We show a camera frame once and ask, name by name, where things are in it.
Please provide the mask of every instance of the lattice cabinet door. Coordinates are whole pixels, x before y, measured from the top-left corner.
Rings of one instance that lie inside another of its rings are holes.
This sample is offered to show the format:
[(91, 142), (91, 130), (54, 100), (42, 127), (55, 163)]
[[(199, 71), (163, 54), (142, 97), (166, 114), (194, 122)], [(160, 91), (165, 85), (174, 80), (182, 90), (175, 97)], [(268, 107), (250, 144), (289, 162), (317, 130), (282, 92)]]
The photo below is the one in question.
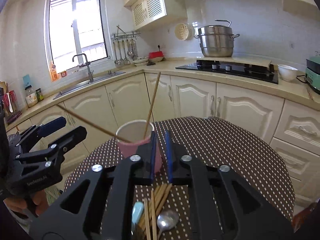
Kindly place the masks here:
[(135, 30), (147, 24), (147, 9), (144, 0), (138, 0), (131, 6), (133, 25)]
[(164, 0), (144, 0), (147, 8), (148, 21), (154, 21), (166, 16)]

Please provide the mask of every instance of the brown tablecloth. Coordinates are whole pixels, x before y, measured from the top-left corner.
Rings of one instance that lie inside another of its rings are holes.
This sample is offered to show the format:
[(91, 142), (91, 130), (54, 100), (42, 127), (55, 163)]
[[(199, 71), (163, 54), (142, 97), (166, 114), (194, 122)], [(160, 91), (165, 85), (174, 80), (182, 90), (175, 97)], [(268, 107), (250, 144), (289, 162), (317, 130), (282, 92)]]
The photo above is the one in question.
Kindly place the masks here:
[[(183, 145), (208, 166), (230, 165), (258, 190), (275, 208), (292, 220), (295, 195), (282, 158), (264, 141), (252, 133), (225, 120), (186, 117), (155, 122), (160, 151), (164, 153), (164, 133), (172, 131), (172, 139)], [(95, 164), (104, 167), (117, 165), (122, 160), (115, 138), (96, 148), (67, 178), (65, 189)], [(164, 167), (156, 176), (153, 187), (168, 183)], [(134, 201), (150, 198), (150, 187), (135, 186)], [(189, 204), (187, 186), (172, 187), (164, 208), (176, 209), (180, 223), (164, 240), (189, 239)]]

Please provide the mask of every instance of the white wall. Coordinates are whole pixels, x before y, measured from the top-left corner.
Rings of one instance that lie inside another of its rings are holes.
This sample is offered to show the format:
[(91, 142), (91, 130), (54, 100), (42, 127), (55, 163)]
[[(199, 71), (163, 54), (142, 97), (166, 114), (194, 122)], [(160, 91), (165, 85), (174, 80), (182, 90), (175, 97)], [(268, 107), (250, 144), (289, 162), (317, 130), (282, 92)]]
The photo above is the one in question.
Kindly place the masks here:
[[(124, 31), (133, 30), (130, 10), (123, 6), (122, 0), (105, 0), (109, 33), (116, 33), (117, 25)], [(73, 73), (51, 82), (44, 44), (44, 17), (46, 0), (18, 0), (9, 5), (4, 14), (4, 28), (0, 36), (0, 75), (9, 88), (15, 90), (19, 107), (25, 107), (22, 77), (29, 74), (34, 89), (41, 88), (43, 94), (50, 93), (70, 82), (88, 75), (86, 70)], [(139, 56), (147, 56), (150, 47), (141, 38), (137, 40)], [(112, 51), (108, 51), (113, 60), (92, 67), (95, 73), (115, 67)]]
[[(263, 55), (304, 70), (306, 58), (320, 52), (320, 22), (284, 12), (281, 0), (186, 1), (188, 23), (204, 26), (219, 24), (215, 19), (232, 21), (233, 33), (241, 35), (235, 39), (235, 54)], [(179, 41), (175, 25), (154, 31), (149, 39), (154, 41), (153, 49), (160, 44), (167, 57), (201, 56), (198, 40)]]

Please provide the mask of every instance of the cup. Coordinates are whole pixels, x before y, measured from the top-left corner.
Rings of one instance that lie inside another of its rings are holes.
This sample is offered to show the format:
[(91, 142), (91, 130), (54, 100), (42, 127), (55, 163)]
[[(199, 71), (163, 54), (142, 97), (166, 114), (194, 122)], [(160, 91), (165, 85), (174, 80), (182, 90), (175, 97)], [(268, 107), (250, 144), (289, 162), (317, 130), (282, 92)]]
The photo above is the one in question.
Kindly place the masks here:
[[(147, 136), (143, 138), (143, 133), (146, 126), (146, 120), (134, 120), (125, 123), (120, 126), (116, 132), (116, 135), (126, 138), (131, 143), (126, 143), (117, 140), (118, 146), (124, 158), (130, 157), (136, 154), (138, 146), (149, 143), (151, 132), (155, 131), (154, 125), (150, 122), (147, 129)], [(156, 143), (156, 159), (155, 159), (155, 173), (159, 172), (162, 166), (162, 158), (160, 154), (160, 148), (158, 141)]]

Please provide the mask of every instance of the sink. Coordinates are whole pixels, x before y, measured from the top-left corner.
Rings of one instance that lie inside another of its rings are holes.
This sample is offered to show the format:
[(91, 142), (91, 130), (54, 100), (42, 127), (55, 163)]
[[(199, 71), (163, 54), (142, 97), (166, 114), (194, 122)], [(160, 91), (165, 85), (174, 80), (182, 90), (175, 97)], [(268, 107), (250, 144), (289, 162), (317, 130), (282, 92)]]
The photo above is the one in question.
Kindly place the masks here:
[(54, 97), (54, 99), (57, 99), (57, 98), (59, 98), (59, 97), (62, 97), (62, 96), (64, 96), (64, 95), (69, 94), (69, 93), (71, 93), (71, 92), (73, 92), (73, 91), (76, 91), (76, 90), (78, 90), (78, 89), (80, 89), (80, 88), (84, 88), (84, 87), (86, 87), (86, 86), (88, 86), (88, 85), (90, 85), (90, 84), (94, 84), (94, 83), (96, 83), (96, 82), (99, 82), (99, 81), (102, 81), (102, 80), (106, 80), (106, 79), (108, 79), (108, 78), (111, 78), (111, 77), (114, 77), (114, 76), (118, 76), (118, 75), (121, 75), (121, 74), (124, 74), (124, 73), (125, 73), (125, 72), (122, 72), (122, 71), (115, 71), (115, 72), (108, 73), (108, 74), (103, 75), (103, 76), (96, 77), (96, 78), (93, 79), (93, 82), (90, 82), (89, 80), (80, 82), (80, 83), (78, 83), (78, 84), (76, 84), (76, 85), (73, 85), (73, 86), (71, 86), (71, 87), (69, 87), (69, 88), (66, 88), (66, 89), (64, 89), (64, 90), (61, 90), (61, 91)]

